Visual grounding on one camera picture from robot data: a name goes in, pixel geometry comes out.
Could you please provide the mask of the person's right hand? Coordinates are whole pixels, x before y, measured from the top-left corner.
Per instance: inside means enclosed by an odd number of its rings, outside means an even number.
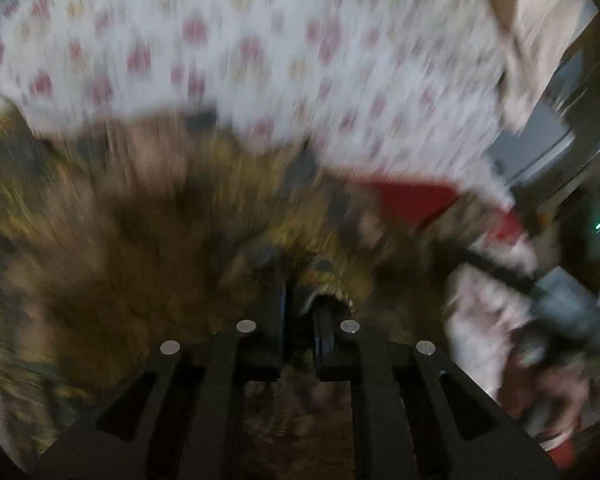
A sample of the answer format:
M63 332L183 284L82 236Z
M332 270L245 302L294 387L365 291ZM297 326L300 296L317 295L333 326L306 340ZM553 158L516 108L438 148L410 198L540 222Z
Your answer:
M585 352L532 327L514 338L498 404L541 444L576 431L590 386Z

